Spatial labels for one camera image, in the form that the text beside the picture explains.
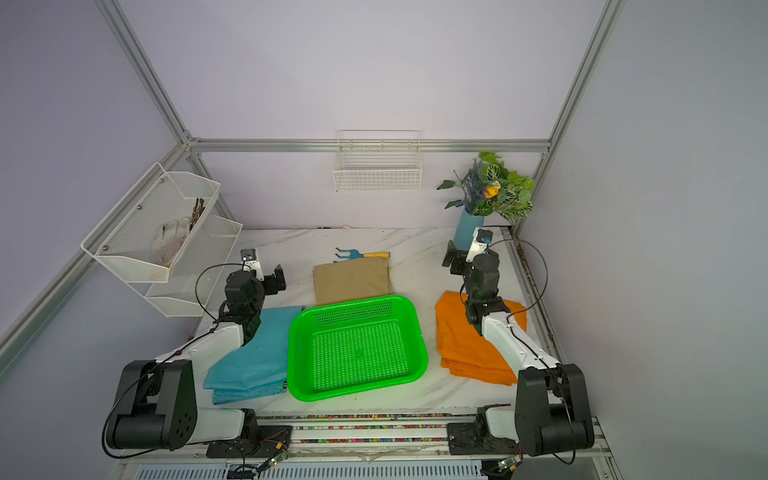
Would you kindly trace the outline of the tan pants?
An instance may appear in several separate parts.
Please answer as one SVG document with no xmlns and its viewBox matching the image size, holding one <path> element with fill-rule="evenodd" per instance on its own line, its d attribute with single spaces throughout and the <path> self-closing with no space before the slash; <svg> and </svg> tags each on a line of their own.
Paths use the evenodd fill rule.
<svg viewBox="0 0 768 480">
<path fill-rule="evenodd" d="M 360 258 L 317 265 L 313 269 L 318 306 L 390 295 L 394 292 L 389 261 Z"/>
</svg>

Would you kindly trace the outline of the teal pants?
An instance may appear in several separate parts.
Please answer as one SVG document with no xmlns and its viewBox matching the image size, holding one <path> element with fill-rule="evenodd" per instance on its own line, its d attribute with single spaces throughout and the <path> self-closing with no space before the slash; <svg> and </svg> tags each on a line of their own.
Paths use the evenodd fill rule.
<svg viewBox="0 0 768 480">
<path fill-rule="evenodd" d="M 254 337 L 215 364 L 203 382 L 214 405 L 268 397 L 287 389 L 289 333 L 303 306 L 266 309 Z"/>
</svg>

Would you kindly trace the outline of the green plastic basket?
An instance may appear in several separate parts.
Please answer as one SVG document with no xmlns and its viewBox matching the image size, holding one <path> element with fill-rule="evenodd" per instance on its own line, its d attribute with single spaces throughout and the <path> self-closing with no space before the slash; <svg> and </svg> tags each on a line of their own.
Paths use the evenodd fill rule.
<svg viewBox="0 0 768 480">
<path fill-rule="evenodd" d="M 287 388 L 302 402 L 412 383 L 427 366 L 417 311 L 400 295 L 310 308 L 290 327 Z"/>
</svg>

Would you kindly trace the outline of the orange pants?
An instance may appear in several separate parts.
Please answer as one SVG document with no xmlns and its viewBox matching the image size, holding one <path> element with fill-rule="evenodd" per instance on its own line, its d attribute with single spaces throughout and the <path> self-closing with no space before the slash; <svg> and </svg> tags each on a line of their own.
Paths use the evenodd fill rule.
<svg viewBox="0 0 768 480">
<path fill-rule="evenodd" d="M 441 367 L 456 377 L 497 385 L 517 383 L 515 371 L 497 349 L 470 325 L 464 294 L 446 291 L 435 306 L 437 351 Z"/>
</svg>

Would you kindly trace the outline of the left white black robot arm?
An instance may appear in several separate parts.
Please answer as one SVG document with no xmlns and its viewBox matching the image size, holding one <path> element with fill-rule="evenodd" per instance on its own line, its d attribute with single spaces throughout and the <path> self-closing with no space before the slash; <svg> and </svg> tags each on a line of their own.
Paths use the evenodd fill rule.
<svg viewBox="0 0 768 480">
<path fill-rule="evenodd" d="M 266 443 L 252 410 L 201 407 L 197 402 L 208 371 L 251 342 L 266 297 L 286 288 L 281 266 L 270 275 L 261 274 L 252 261 L 234 268 L 208 331 L 169 353 L 124 367 L 100 434 L 108 457 L 128 459 L 205 444 L 211 456 L 223 456 L 225 449 L 231 449 L 246 458 Z"/>
</svg>

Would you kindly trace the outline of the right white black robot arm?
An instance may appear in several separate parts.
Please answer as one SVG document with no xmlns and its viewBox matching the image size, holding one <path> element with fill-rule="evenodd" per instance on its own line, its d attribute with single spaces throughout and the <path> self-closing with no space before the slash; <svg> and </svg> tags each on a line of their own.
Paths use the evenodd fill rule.
<svg viewBox="0 0 768 480">
<path fill-rule="evenodd" d="M 539 346 L 526 330 L 526 308 L 500 296 L 494 244 L 487 230 L 466 250 L 448 244 L 442 264 L 462 285 L 438 301 L 436 333 L 450 374 L 516 389 L 513 403 L 481 406 L 473 421 L 447 427 L 451 454 L 499 455 L 485 474 L 507 479 L 524 456 L 573 464 L 595 434 L 582 370 Z"/>
</svg>

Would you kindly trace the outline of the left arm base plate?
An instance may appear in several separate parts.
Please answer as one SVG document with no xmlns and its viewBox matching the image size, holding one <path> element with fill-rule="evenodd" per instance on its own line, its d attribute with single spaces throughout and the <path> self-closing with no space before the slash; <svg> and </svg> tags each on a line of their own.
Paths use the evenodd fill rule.
<svg viewBox="0 0 768 480">
<path fill-rule="evenodd" d="M 248 427 L 237 439 L 215 441 L 208 445 L 207 458 L 272 458 L 288 450 L 293 427 L 261 425 Z"/>
</svg>

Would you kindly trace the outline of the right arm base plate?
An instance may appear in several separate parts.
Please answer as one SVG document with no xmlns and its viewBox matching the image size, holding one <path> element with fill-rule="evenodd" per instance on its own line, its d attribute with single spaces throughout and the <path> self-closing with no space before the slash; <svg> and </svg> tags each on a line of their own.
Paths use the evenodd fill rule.
<svg viewBox="0 0 768 480">
<path fill-rule="evenodd" d="M 451 455 L 517 455 L 523 450 L 515 440 L 498 438 L 474 423 L 449 423 L 446 427 Z"/>
</svg>

